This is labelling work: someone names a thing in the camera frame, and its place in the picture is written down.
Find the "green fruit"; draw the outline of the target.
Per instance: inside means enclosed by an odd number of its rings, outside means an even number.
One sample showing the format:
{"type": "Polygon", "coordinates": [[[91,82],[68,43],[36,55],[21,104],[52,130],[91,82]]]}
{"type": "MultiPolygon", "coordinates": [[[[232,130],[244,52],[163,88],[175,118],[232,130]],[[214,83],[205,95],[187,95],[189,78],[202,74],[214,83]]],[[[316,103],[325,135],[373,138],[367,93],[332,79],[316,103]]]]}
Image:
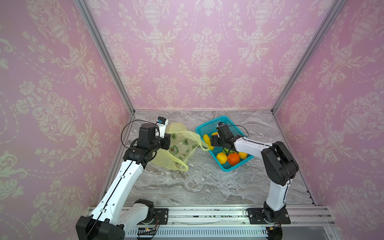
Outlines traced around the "green fruit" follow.
{"type": "Polygon", "coordinates": [[[227,148],[223,148],[223,153],[225,153],[225,154],[228,156],[228,155],[234,153],[234,151],[229,150],[229,149],[227,149],[227,148]]]}

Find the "yellow round fruit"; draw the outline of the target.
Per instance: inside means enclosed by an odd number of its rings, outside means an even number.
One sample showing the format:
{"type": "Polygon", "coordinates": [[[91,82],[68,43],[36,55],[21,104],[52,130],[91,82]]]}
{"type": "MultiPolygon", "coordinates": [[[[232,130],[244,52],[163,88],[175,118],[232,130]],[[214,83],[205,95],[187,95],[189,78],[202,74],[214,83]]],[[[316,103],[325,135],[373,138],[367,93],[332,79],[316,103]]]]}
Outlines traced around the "yellow round fruit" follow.
{"type": "Polygon", "coordinates": [[[217,160],[221,165],[225,164],[228,161],[228,157],[225,153],[220,152],[216,155],[217,160]]]}

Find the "yellow plastic bag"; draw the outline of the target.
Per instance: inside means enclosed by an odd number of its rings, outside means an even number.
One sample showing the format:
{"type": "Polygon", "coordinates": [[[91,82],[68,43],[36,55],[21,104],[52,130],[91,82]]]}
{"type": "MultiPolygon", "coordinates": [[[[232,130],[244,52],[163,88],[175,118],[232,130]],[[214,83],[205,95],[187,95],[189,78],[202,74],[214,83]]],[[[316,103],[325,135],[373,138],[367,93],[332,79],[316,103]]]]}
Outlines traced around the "yellow plastic bag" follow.
{"type": "Polygon", "coordinates": [[[210,151],[200,135],[188,131],[183,123],[170,123],[166,128],[166,133],[171,135],[170,148],[168,150],[160,149],[157,156],[151,161],[152,164],[172,171],[187,172],[188,161],[192,158],[195,151],[210,151]]]}

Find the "yellow lemon fruit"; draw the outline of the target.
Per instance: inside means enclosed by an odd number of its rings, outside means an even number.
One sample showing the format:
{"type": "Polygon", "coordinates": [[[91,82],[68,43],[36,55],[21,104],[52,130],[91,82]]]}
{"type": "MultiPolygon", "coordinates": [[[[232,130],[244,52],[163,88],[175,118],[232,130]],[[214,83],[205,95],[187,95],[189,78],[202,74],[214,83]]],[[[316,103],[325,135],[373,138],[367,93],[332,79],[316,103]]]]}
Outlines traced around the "yellow lemon fruit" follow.
{"type": "Polygon", "coordinates": [[[238,155],[239,155],[240,159],[242,159],[242,160],[245,160],[248,157],[247,153],[239,152],[238,155]]]}

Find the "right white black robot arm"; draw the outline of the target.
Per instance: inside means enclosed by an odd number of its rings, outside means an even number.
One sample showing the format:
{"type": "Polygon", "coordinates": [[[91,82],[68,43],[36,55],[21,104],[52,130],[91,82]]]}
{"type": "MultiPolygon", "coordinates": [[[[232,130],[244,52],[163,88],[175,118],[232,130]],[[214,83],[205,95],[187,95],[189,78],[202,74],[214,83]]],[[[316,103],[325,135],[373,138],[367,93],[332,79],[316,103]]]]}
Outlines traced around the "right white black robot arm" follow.
{"type": "Polygon", "coordinates": [[[288,189],[299,171],[299,165],[291,152],[281,141],[265,144],[241,135],[235,136],[230,127],[223,122],[218,123],[217,132],[217,136],[211,137],[211,144],[214,147],[224,147],[263,160],[270,179],[269,194],[264,202],[264,218],[268,223],[276,223],[285,214],[288,189]]]}

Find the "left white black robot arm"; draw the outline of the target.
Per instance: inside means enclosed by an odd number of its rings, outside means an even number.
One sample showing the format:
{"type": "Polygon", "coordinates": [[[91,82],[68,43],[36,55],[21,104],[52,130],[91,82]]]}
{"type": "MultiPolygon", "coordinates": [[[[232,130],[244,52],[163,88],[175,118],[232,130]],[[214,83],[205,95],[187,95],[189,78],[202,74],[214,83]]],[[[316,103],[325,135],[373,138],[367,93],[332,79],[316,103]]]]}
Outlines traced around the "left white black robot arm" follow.
{"type": "Polygon", "coordinates": [[[125,213],[123,205],[135,182],[152,161],[158,150],[170,148],[171,136],[166,133],[168,120],[159,117],[156,123],[145,121],[139,136],[125,151],[117,176],[100,203],[87,217],[76,224],[80,240],[122,240],[136,225],[158,225],[154,203],[139,199],[125,213]]]}

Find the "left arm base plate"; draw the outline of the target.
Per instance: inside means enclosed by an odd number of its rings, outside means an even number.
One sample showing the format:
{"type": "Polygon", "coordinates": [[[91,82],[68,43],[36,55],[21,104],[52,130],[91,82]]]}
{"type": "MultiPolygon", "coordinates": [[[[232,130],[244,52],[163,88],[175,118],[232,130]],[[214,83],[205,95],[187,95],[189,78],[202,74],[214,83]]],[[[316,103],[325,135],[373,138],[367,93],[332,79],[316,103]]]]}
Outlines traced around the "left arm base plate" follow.
{"type": "Polygon", "coordinates": [[[144,220],[141,224],[144,225],[167,225],[168,224],[169,209],[168,208],[155,208],[153,217],[150,220],[144,220]]]}

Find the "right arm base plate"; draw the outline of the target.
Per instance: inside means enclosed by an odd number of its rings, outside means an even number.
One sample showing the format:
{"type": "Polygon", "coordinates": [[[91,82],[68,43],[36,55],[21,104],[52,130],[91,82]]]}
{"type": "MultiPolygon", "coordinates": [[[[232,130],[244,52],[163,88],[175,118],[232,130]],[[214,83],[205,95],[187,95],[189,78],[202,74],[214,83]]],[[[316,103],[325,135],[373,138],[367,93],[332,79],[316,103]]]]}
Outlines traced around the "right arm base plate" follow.
{"type": "Polygon", "coordinates": [[[245,212],[251,225],[289,225],[290,216],[286,208],[277,212],[265,211],[263,208],[248,208],[245,212]]]}

